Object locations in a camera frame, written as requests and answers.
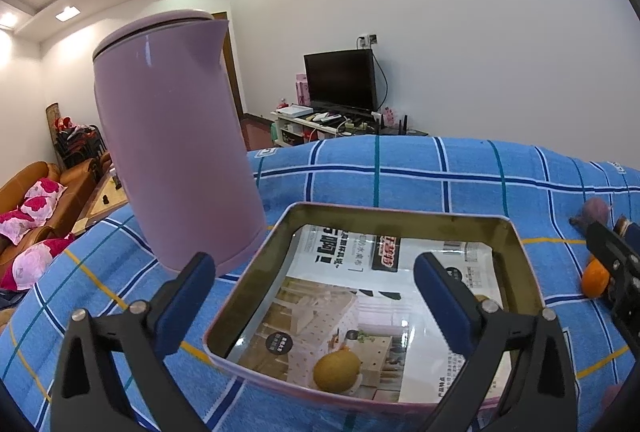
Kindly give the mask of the small orange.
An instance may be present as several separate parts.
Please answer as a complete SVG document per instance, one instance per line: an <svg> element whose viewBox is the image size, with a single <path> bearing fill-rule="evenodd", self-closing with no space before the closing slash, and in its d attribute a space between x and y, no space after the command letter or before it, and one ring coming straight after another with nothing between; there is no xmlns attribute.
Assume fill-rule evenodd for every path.
<svg viewBox="0 0 640 432"><path fill-rule="evenodd" d="M608 288L610 283L611 274L602 265L602 263L596 259L593 255L590 256L584 274L582 274L582 293L587 296L588 299L597 299Z"/></svg>

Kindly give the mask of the yellow-brown kiwi fruit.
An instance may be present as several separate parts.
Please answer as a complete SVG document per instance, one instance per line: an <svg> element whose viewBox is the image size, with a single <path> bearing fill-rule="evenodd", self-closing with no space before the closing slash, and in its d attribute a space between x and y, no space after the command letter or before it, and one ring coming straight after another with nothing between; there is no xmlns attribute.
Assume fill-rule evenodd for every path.
<svg viewBox="0 0 640 432"><path fill-rule="evenodd" d="M320 391L344 393L356 383L360 374L359 357L348 348L326 354L314 365L314 384Z"/></svg>

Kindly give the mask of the small cut dark chestnut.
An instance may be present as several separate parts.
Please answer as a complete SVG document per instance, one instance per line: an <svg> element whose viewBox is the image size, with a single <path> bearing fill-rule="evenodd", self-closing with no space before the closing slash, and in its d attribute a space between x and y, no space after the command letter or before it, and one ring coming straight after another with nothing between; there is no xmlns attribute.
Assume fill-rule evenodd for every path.
<svg viewBox="0 0 640 432"><path fill-rule="evenodd" d="M614 233L619 235L629 247L639 250L640 248L640 226L624 215L620 215L614 225Z"/></svg>

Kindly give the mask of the purple round fruit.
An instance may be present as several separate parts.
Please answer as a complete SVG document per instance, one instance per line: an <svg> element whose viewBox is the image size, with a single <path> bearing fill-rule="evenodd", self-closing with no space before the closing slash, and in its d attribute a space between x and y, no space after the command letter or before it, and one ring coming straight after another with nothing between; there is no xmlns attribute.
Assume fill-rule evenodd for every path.
<svg viewBox="0 0 640 432"><path fill-rule="evenodd" d="M611 206L603 199L593 197L588 199L578 213L570 218L570 225L584 235L591 224L600 223L607 226L610 214Z"/></svg>

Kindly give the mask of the pink floral cushion front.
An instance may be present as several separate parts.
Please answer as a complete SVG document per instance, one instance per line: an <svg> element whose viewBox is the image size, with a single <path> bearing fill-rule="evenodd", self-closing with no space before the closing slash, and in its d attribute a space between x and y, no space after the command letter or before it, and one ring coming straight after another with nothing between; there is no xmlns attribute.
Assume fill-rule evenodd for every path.
<svg viewBox="0 0 640 432"><path fill-rule="evenodd" d="M64 238L51 238L33 244L13 261L1 278L0 288L10 291L30 290L53 260L73 241L72 233Z"/></svg>

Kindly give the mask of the pink floral cushion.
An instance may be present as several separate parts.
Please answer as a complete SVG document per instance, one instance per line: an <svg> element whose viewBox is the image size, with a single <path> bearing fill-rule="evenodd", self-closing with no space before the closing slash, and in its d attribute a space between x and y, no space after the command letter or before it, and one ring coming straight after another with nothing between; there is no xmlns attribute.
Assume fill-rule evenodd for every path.
<svg viewBox="0 0 640 432"><path fill-rule="evenodd" d="M1 278L0 288L10 291L30 290L53 260L73 241L72 233L64 238L51 238L33 244L13 261Z"/></svg>
<svg viewBox="0 0 640 432"><path fill-rule="evenodd" d="M46 225L65 190L65 186L52 179L38 179L18 207L1 213L1 236L17 245L32 229Z"/></svg>

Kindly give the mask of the wooden coffee table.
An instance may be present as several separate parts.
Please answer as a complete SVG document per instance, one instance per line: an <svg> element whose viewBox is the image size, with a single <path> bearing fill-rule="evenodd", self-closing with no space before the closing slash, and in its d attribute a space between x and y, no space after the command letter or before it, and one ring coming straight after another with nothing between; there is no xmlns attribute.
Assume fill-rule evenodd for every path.
<svg viewBox="0 0 640 432"><path fill-rule="evenodd" d="M88 202L80 212L72 234L79 237L90 227L102 221L114 211L128 203L124 186L119 180L115 170L109 170L100 179L96 189L93 190Z"/></svg>

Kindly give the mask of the printed paper liner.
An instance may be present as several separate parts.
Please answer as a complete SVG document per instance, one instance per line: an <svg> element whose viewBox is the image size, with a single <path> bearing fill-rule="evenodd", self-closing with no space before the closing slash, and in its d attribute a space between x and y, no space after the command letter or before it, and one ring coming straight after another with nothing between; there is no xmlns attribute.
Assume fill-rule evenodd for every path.
<svg viewBox="0 0 640 432"><path fill-rule="evenodd" d="M478 300L500 301L487 244L305 225L292 236L276 281L229 360L319 390L314 365L348 348L360 359L360 374L349 391L338 394L385 403L438 403L464 358L450 351L416 288L413 264L422 253L434 254Z"/></svg>

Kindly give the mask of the orange leather sofa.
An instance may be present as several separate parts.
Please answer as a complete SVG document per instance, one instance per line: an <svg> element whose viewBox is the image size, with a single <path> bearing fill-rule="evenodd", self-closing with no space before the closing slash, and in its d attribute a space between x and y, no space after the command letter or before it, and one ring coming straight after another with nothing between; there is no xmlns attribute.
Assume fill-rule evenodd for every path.
<svg viewBox="0 0 640 432"><path fill-rule="evenodd" d="M107 158L90 158L61 171L34 162L1 186L1 270L18 255L49 238L66 237L108 169Z"/></svg>

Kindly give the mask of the pink metal tin tray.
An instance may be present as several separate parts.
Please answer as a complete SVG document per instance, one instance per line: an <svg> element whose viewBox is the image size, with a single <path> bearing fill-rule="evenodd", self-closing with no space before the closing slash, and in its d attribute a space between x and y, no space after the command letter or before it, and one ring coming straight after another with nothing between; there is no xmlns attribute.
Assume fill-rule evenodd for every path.
<svg viewBox="0 0 640 432"><path fill-rule="evenodd" d="M536 314L542 295L502 216L290 205L208 328L213 363L283 395L430 412L463 366L413 280L432 253L475 295Z"/></svg>

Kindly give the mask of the lilac electric kettle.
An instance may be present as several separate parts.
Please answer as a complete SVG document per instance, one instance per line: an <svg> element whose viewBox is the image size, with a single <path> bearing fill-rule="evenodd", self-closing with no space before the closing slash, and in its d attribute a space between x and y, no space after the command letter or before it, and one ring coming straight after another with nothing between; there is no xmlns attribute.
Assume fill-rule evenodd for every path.
<svg viewBox="0 0 640 432"><path fill-rule="evenodd" d="M222 67L227 33L206 11L168 11L123 26L92 55L107 150L143 236L175 273L204 252L228 274L266 233Z"/></svg>

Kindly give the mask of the dark clutter rack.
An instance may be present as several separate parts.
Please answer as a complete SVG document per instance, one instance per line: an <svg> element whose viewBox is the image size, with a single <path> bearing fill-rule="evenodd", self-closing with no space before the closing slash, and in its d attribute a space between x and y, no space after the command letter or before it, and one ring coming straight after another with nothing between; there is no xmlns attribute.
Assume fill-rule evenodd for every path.
<svg viewBox="0 0 640 432"><path fill-rule="evenodd" d="M99 160L106 152L104 139L95 125L75 124L70 118L57 118L53 128L54 150L65 170L89 159Z"/></svg>

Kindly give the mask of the black wifi router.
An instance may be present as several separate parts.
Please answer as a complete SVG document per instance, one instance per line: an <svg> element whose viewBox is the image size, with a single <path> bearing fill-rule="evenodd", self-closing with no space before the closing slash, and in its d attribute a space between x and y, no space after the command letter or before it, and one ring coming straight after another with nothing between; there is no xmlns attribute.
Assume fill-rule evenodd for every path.
<svg viewBox="0 0 640 432"><path fill-rule="evenodd" d="M395 120L393 124L387 124L386 121L383 120L378 133L380 135L388 136L428 136L428 132L420 131L420 129L412 129L409 126L409 118L406 114L401 115L401 117Z"/></svg>

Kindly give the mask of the pink box beside television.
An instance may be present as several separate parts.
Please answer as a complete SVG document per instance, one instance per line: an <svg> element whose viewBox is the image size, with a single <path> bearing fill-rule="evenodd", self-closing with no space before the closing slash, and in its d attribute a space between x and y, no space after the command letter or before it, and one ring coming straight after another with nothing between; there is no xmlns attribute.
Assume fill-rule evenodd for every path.
<svg viewBox="0 0 640 432"><path fill-rule="evenodd" d="M297 73L295 77L296 103L299 106L310 106L308 82L305 73Z"/></svg>

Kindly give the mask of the brown wooden door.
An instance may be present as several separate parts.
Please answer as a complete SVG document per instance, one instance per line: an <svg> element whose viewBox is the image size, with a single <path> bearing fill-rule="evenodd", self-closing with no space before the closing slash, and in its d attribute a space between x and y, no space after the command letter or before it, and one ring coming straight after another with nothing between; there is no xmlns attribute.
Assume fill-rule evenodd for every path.
<svg viewBox="0 0 640 432"><path fill-rule="evenodd" d="M231 23L227 11L214 12L213 17L216 20L226 20L228 22L228 31L222 44L222 57L224 57L224 65L226 66L229 87L231 90L236 116L239 121L244 119L244 109L240 93L238 74L235 69L233 47L231 42Z"/></svg>

